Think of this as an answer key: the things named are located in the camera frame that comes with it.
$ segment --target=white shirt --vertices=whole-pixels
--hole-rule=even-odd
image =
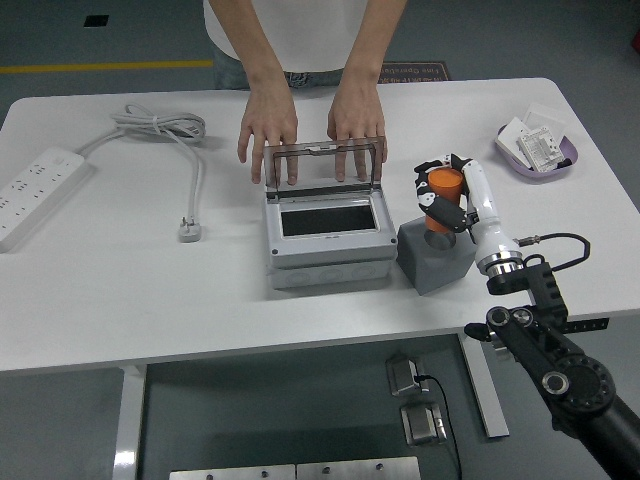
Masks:
[[[208,0],[204,20],[211,40],[233,50]],[[343,68],[358,35],[367,0],[253,0],[262,29],[286,72]]]

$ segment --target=white cable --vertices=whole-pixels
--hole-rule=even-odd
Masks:
[[[193,164],[191,176],[191,188],[189,192],[189,210],[183,217],[180,225],[180,240],[193,242],[200,239],[200,224],[195,218],[196,190],[200,174],[200,162],[195,152],[188,144],[197,144],[205,136],[204,120],[191,113],[173,113],[158,116],[137,103],[125,105],[125,113],[111,115],[116,122],[116,128],[103,134],[76,150],[79,155],[86,156],[88,151],[113,138],[118,138],[127,133],[143,133],[145,135],[159,135],[168,137],[178,144],[189,157]]]

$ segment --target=power cord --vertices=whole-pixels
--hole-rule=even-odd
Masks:
[[[187,215],[182,217],[178,229],[178,238],[184,243],[197,242],[200,240],[202,237],[202,229],[200,223],[196,221],[195,215],[200,161],[188,144],[197,144],[204,138],[206,133],[204,120],[191,113],[174,113],[158,116],[137,103],[128,103],[125,105],[125,113],[112,114],[110,117],[116,123],[115,129],[84,144],[76,150],[76,153],[86,157],[91,150],[100,144],[128,133],[158,135],[170,138],[176,142],[187,154],[193,165],[189,192],[189,208]]]
[[[416,383],[420,383],[424,380],[433,380],[438,384],[440,391],[442,392],[442,398],[444,399],[444,406],[447,411],[447,421],[449,422],[449,429],[451,430],[451,438],[453,439],[453,448],[456,453],[456,463],[458,464],[458,480],[462,480],[462,462],[460,461],[460,451],[458,450],[458,441],[456,440],[456,434],[453,431],[453,424],[451,423],[450,410],[449,410],[449,402],[447,402],[447,395],[444,393],[444,388],[442,388],[442,384],[440,381],[432,376],[432,375],[415,375],[414,380]]]
[[[585,260],[587,260],[589,258],[589,255],[591,255],[591,243],[589,243],[589,241],[583,236],[577,235],[575,233],[559,232],[559,233],[550,233],[548,235],[540,235],[540,236],[535,235],[533,237],[515,239],[515,242],[520,247],[527,247],[529,245],[533,245],[534,243],[540,243],[543,240],[549,240],[551,238],[573,238],[574,240],[580,241],[584,246],[584,251],[581,257],[575,258],[573,260],[570,260],[568,262],[562,263],[556,267],[551,268],[552,272],[558,272],[566,268],[575,267],[579,263],[582,263]],[[529,263],[529,261],[534,259],[538,259],[541,262],[545,261],[544,256],[540,255],[539,253],[534,253],[533,255],[529,255],[527,258],[524,259],[525,266],[527,265],[527,263]]]

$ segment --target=jeans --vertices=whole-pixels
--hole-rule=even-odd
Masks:
[[[242,63],[231,58],[214,43],[213,46],[213,89],[249,90],[249,80]],[[342,78],[342,70],[330,72],[291,73],[284,72],[291,88],[337,87]]]

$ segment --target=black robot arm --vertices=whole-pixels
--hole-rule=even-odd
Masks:
[[[607,368],[563,335],[567,309],[547,263],[491,278],[489,291],[529,290],[535,305],[494,307],[470,337],[506,347],[522,364],[552,415],[553,427],[577,438],[613,479],[640,480],[640,419],[616,395]]]

